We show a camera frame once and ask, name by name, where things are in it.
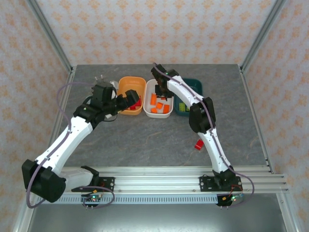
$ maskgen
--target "plastic container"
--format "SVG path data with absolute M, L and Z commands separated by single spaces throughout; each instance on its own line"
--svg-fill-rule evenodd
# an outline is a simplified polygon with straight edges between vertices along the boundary
M 173 111 L 174 97 L 168 98 L 168 100 L 163 100 L 161 98 L 156 99 L 156 104 L 158 102 L 160 102 L 164 105 L 165 104 L 169 105 L 169 112 L 168 113 L 166 113 L 166 114 L 163 113 L 164 106 L 161 109 L 157 109 L 158 113 L 151 113 L 151 109 L 155 108 L 154 105 L 150 105 L 151 94 L 155 93 L 155 89 L 154 89 L 155 85 L 157 85 L 157 81 L 155 79 L 152 79 L 152 80 L 147 82 L 145 96 L 144 96 L 145 101 L 144 101 L 144 104 L 143 104 L 144 111 L 145 111 L 145 113 L 148 117 L 167 118 L 168 116 L 170 116 L 170 113 Z
M 183 78 L 183 81 L 189 87 L 191 87 L 191 89 L 193 89 L 196 93 L 198 93 L 199 95 L 203 95 L 202 83 L 199 80 L 190 79 L 190 78 Z M 179 110 L 179 103 L 183 103 L 183 101 L 180 100 L 179 97 L 175 96 L 174 108 L 175 108 L 176 114 L 178 114 L 180 116 L 189 117 L 189 112 L 187 112 L 187 111 L 186 112 L 182 112 L 182 111 Z
M 122 94 L 124 97 L 126 97 L 125 92 L 128 90 L 135 90 L 137 91 L 137 94 L 140 96 L 141 105 L 136 106 L 135 110 L 124 110 L 120 113 L 123 115 L 138 115 L 141 112 L 142 106 L 143 106 L 143 100 L 144 100 L 144 93 L 146 89 L 146 81 L 141 77 L 136 76 L 125 76 L 120 79 L 119 81 L 119 89 L 117 94 Z

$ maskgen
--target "patterned wallpaper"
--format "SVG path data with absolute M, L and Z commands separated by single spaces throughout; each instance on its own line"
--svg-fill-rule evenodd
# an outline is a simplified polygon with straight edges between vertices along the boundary
M 21 165 L 48 145 L 67 73 L 25 0 L 0 1 L 0 231 L 24 198 Z
M 287 0 L 246 79 L 271 159 L 309 231 L 309 1 Z
M 275 0 L 38 0 L 72 65 L 241 64 Z

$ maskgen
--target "orange block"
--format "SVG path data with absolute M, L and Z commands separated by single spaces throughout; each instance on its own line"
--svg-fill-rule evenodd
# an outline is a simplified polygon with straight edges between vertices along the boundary
M 156 108 L 158 108 L 159 110 L 161 110 L 162 107 L 163 107 L 163 103 L 158 102 L 158 103 L 156 104 Z
M 164 105 L 163 113 L 167 114 L 169 112 L 169 105 Z
M 156 113 L 158 113 L 158 111 L 157 111 L 157 109 L 156 108 L 151 108 L 151 113 L 154 113 L 154 114 L 156 114 Z
M 155 105 L 155 104 L 156 104 L 156 94 L 152 93 L 151 94 L 150 105 Z

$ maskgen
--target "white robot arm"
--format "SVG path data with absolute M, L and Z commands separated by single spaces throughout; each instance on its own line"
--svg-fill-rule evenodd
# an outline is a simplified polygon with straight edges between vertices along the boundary
M 235 174 L 229 172 L 228 166 L 230 166 L 230 163 L 222 150 L 216 128 L 210 129 L 209 121 L 206 119 L 205 112 L 201 109 L 197 99 L 205 100 L 205 104 L 211 112 L 212 124 L 214 124 L 215 115 L 212 100 L 210 98 L 204 99 L 203 96 L 195 93 L 175 71 L 174 75 L 169 72 L 172 77 L 169 80 L 164 79 L 162 74 L 154 69 L 152 69 L 152 73 L 162 91 L 161 93 L 156 92 L 157 95 L 168 97 L 170 93 L 176 94 L 190 108 L 190 127 L 201 137 L 205 144 L 211 158 L 215 178 L 217 177 L 217 185 L 223 187 L 222 190 L 230 190 L 229 180 L 233 179 Z M 55 202 L 65 190 L 79 186 L 96 186 L 93 172 L 95 170 L 91 168 L 81 167 L 79 170 L 66 172 L 65 176 L 61 173 L 61 170 L 78 144 L 95 129 L 98 123 L 104 121 L 106 116 L 116 115 L 119 111 L 134 105 L 139 99 L 138 94 L 133 90 L 126 92 L 126 98 L 122 96 L 115 97 L 113 95 L 115 89 L 109 83 L 95 85 L 93 89 L 90 104 L 84 102 L 76 109 L 73 114 L 74 117 L 71 119 L 70 134 L 57 151 L 46 159 L 50 151 L 58 146 L 66 136 L 68 127 L 35 161 L 26 160 L 22 165 L 24 184 L 28 188 L 34 171 L 39 167 L 39 164 L 44 162 L 30 190 L 49 202 Z

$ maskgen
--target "white bowl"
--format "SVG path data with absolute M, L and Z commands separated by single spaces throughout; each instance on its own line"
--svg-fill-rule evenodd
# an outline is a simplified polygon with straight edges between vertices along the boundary
M 168 98 L 168 100 L 161 100 L 161 98 L 156 99 L 156 103 L 160 102 L 162 104 L 168 104 L 169 105 L 169 112 L 167 114 L 163 113 L 163 108 L 162 109 L 157 109 L 158 113 L 151 113 L 151 109 L 155 108 L 155 105 L 150 105 L 150 100 L 151 100 L 151 94 L 155 93 L 155 85 L 157 85 L 157 81 L 155 79 L 152 79 L 147 82 L 146 84 L 146 91 L 144 95 L 144 104 L 143 104 L 143 109 L 148 117 L 154 117 L 154 118 L 167 118 L 170 116 L 170 113 L 173 111 L 174 107 L 174 97 Z

